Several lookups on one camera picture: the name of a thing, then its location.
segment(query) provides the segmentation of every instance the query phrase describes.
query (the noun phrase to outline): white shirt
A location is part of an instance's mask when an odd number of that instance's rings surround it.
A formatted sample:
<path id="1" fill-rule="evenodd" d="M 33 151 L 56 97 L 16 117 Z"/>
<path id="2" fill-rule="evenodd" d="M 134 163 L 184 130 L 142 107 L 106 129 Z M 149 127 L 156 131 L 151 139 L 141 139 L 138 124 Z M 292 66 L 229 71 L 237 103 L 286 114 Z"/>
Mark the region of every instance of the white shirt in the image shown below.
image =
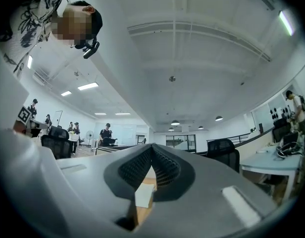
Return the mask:
<path id="1" fill-rule="evenodd" d="M 297 113 L 298 112 L 298 106 L 302 106 L 302 103 L 301 103 L 301 99 L 298 95 L 295 95 L 293 97 L 293 104 L 295 106 L 295 112 Z M 300 114 L 298 115 L 298 122 L 302 122 L 305 120 L 305 113 L 303 110 L 300 111 Z"/>
<path id="2" fill-rule="evenodd" d="M 31 49 L 48 41 L 51 16 L 62 0 L 25 0 L 0 35 L 0 56 L 18 79 Z"/>

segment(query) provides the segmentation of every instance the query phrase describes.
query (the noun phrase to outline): person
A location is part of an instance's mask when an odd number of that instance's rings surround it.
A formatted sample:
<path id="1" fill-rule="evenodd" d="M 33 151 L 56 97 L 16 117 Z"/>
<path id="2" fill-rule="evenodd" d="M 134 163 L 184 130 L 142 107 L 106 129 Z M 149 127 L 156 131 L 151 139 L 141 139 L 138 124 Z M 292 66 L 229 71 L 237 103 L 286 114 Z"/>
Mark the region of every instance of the person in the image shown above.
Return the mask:
<path id="1" fill-rule="evenodd" d="M 70 122 L 69 128 L 68 128 L 68 132 L 71 132 L 73 130 L 73 123 Z"/>
<path id="2" fill-rule="evenodd" d="M 51 125 L 51 120 L 50 120 L 50 115 L 49 114 L 47 114 L 47 116 L 46 116 L 45 124 L 47 124 L 48 127 Z"/>
<path id="3" fill-rule="evenodd" d="M 33 99 L 33 102 L 30 106 L 28 106 L 28 110 L 32 113 L 32 120 L 35 119 L 36 114 L 37 114 L 37 109 L 35 105 L 38 103 L 37 99 Z"/>
<path id="4" fill-rule="evenodd" d="M 80 129 L 79 129 L 79 123 L 78 122 L 75 122 L 74 123 L 74 128 L 72 129 L 72 131 L 74 132 L 74 134 L 77 134 L 79 135 L 80 134 Z M 77 150 L 77 142 L 74 142 L 73 143 L 73 152 L 72 154 L 75 155 L 75 151 Z"/>
<path id="5" fill-rule="evenodd" d="M 295 107 L 295 120 L 299 124 L 299 129 L 302 132 L 302 135 L 305 136 L 305 113 L 302 108 L 302 103 L 300 96 L 294 94 L 292 91 L 288 90 L 286 92 L 286 97 L 289 100 L 293 100 L 294 107 Z"/>
<path id="6" fill-rule="evenodd" d="M 62 0 L 24 0 L 0 33 L 0 56 L 19 79 L 32 48 L 48 41 L 50 32 L 78 49 L 96 40 L 102 28 L 101 14 L 89 3 L 68 4 L 62 17 L 57 9 Z"/>
<path id="7" fill-rule="evenodd" d="M 100 145 L 99 146 L 109 146 L 110 144 L 114 144 L 117 139 L 112 139 L 112 131 L 109 130 L 111 125 L 109 123 L 106 124 L 105 129 L 100 131 Z"/>

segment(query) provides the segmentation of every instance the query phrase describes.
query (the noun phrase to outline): stand fan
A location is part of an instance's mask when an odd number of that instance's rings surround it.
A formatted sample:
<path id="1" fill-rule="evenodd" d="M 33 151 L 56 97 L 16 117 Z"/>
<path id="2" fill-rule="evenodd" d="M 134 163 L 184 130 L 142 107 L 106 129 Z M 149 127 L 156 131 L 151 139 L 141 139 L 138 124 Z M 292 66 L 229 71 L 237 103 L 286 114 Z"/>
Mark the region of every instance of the stand fan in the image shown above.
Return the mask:
<path id="1" fill-rule="evenodd" d="M 88 131 L 87 134 L 85 135 L 85 137 L 89 140 L 89 143 L 87 145 L 87 147 L 91 147 L 90 145 L 90 140 L 94 137 L 93 131 Z"/>

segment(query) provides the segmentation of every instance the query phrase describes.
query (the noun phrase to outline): ceiling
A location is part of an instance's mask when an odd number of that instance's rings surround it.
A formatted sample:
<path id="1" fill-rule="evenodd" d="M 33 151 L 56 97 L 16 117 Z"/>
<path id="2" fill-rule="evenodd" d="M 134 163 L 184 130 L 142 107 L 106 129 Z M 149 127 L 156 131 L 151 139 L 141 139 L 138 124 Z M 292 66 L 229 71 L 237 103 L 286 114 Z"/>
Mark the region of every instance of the ceiling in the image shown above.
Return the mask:
<path id="1" fill-rule="evenodd" d="M 117 81 L 111 80 L 96 59 L 85 60 L 82 51 L 53 39 L 34 48 L 33 68 L 45 73 L 46 85 L 54 93 L 71 91 L 63 98 L 82 111 L 93 116 L 130 112 L 132 118 L 138 113 L 148 125 L 156 124 L 153 129 L 158 132 L 167 131 L 173 119 L 190 131 L 199 125 L 211 128 L 217 115 L 225 115 L 218 113 L 222 108 L 232 110 L 225 119 L 252 108 L 246 100 L 237 107 L 224 103 L 235 92 L 242 98 L 241 83 L 276 60 L 284 40 L 289 39 L 278 18 L 281 5 L 277 3 L 271 11 L 261 0 L 88 1 L 100 8 L 103 17 L 99 54 L 113 74 L 124 75 L 123 82 L 115 87 Z M 135 52 L 130 51 L 128 39 Z M 132 63 L 136 56 L 138 68 Z M 140 75 L 141 87 L 131 79 L 136 75 Z M 170 76 L 176 80 L 170 82 Z M 99 87 L 77 89 L 92 82 Z M 143 111 L 146 100 L 152 103 L 153 118 L 143 117 L 149 111 Z"/>

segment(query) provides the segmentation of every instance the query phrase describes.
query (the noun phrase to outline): fluorescent light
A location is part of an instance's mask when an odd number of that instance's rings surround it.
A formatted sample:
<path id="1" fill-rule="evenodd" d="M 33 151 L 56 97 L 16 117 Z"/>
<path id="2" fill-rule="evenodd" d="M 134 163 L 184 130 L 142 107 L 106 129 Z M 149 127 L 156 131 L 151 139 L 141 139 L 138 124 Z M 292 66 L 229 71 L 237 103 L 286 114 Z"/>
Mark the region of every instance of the fluorescent light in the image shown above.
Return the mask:
<path id="1" fill-rule="evenodd" d="M 33 61 L 33 58 L 32 56 L 29 56 L 28 57 L 28 63 L 27 63 L 27 67 L 30 68 L 32 66 L 32 61 Z"/>
<path id="2" fill-rule="evenodd" d="M 293 35 L 292 27 L 291 27 L 288 19 L 286 18 L 285 14 L 282 11 L 279 13 L 279 17 L 282 20 L 282 23 L 284 23 L 285 27 L 287 28 L 290 36 L 292 36 Z"/>
<path id="3" fill-rule="evenodd" d="M 215 118 L 215 120 L 216 120 L 216 121 L 221 121 L 221 120 L 223 120 L 223 117 L 222 117 L 222 116 L 217 116 L 217 117 Z"/>
<path id="4" fill-rule="evenodd" d="M 180 124 L 180 122 L 178 122 L 177 120 L 173 120 L 171 123 L 171 125 L 179 125 L 179 124 Z"/>
<path id="5" fill-rule="evenodd" d="M 93 88 L 93 87 L 98 87 L 98 86 L 99 85 L 94 82 L 94 83 L 91 83 L 91 84 L 88 84 L 88 85 L 80 86 L 80 87 L 78 87 L 78 89 L 80 91 L 82 91 L 82 90 L 85 90 L 85 89 L 89 89 L 89 88 Z"/>
<path id="6" fill-rule="evenodd" d="M 69 94 L 71 94 L 71 92 L 70 91 L 66 91 L 65 93 L 62 93 L 61 95 L 62 96 L 66 96 L 66 95 L 69 95 Z"/>

